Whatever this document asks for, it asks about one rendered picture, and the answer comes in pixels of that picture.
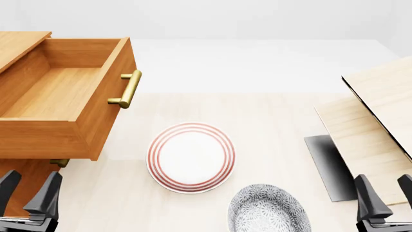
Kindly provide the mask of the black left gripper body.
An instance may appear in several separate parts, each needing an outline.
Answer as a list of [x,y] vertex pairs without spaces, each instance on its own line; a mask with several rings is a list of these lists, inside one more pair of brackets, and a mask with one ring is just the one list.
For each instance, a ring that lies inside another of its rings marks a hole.
[[33,221],[28,218],[0,218],[0,232],[55,232],[58,222],[52,218]]

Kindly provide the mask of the wooden cabinet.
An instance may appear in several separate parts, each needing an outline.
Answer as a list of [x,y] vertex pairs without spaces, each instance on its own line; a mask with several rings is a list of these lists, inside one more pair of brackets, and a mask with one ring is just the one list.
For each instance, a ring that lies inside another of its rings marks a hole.
[[[34,48],[51,32],[0,32],[0,126],[5,113],[29,90],[50,66]],[[0,159],[20,159],[14,151],[16,133],[0,129]]]

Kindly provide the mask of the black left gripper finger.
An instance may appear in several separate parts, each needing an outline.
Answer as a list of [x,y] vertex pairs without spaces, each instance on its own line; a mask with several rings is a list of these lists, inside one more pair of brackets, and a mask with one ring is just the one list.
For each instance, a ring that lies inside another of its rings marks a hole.
[[59,219],[59,191],[62,184],[62,175],[58,171],[50,173],[41,189],[36,193],[23,209],[29,212],[32,221],[44,221],[46,218]]
[[8,171],[0,178],[0,217],[4,216],[8,201],[21,180],[21,174],[16,170]]

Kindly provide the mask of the white plate with red rings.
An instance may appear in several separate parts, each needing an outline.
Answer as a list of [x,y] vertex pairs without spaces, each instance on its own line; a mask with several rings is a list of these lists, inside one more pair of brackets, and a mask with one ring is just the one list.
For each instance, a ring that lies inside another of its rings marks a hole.
[[185,122],[159,133],[145,158],[161,187],[182,194],[205,193],[222,185],[236,165],[230,137],[212,125]]

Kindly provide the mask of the grey patterned bowl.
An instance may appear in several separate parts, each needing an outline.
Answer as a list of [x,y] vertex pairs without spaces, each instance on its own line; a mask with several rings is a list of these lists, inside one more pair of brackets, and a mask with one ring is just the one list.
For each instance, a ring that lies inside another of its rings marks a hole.
[[238,191],[229,203],[230,232],[312,232],[300,202],[290,193],[268,184]]

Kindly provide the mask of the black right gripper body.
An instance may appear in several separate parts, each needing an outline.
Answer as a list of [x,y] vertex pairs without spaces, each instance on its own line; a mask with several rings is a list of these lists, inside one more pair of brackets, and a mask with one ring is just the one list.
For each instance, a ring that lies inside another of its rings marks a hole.
[[358,232],[412,232],[412,222],[386,222],[391,213],[358,214]]

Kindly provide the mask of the open wooden drawer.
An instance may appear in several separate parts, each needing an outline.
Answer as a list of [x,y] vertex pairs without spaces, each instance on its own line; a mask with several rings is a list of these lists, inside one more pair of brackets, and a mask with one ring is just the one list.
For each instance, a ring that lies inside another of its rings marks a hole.
[[97,160],[137,70],[131,41],[47,38],[34,48],[50,69],[5,113],[20,159]]

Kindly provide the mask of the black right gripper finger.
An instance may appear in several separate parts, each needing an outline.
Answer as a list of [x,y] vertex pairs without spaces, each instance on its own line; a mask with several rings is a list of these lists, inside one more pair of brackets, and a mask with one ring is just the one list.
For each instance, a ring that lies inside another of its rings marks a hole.
[[408,174],[404,174],[401,177],[399,177],[397,181],[398,181],[398,184],[402,192],[407,198],[407,202],[412,208],[412,176]]
[[357,189],[357,222],[369,220],[370,222],[383,222],[393,212],[377,195],[368,178],[360,174],[354,179]]

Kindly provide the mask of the pale wooden box with black edge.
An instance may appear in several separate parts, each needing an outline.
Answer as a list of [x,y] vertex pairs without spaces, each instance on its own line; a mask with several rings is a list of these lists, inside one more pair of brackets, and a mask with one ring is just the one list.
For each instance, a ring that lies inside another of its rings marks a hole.
[[412,56],[342,77],[352,94],[315,110],[350,173],[365,175],[387,205],[404,204],[412,176]]

